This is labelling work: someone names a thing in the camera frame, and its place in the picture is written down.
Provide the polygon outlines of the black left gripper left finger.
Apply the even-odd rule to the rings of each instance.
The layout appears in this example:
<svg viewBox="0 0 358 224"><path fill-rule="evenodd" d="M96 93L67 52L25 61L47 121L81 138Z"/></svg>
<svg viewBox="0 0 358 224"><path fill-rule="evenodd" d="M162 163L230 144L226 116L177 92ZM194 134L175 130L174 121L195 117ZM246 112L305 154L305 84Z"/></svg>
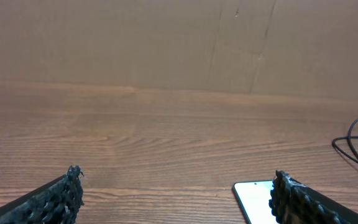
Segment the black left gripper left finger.
<svg viewBox="0 0 358 224"><path fill-rule="evenodd" d="M84 205L79 166L0 207L0 224L72 224Z"/></svg>

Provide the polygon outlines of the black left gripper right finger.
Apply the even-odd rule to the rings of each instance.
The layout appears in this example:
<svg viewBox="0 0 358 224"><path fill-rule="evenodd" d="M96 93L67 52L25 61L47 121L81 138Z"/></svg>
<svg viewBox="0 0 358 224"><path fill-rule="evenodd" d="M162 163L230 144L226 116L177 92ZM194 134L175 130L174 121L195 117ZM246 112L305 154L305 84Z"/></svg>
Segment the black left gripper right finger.
<svg viewBox="0 0 358 224"><path fill-rule="evenodd" d="M358 213L276 171L269 207L277 223L358 224Z"/></svg>

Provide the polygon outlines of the Samsung Galaxy smartphone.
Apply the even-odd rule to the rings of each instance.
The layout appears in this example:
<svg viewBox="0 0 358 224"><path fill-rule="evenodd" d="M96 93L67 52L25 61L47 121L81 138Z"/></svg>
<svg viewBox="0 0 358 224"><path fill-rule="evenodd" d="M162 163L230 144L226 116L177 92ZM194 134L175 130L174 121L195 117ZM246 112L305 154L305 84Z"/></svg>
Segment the Samsung Galaxy smartphone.
<svg viewBox="0 0 358 224"><path fill-rule="evenodd" d="M269 206L273 180L236 182L233 194L247 224L277 224Z"/></svg>

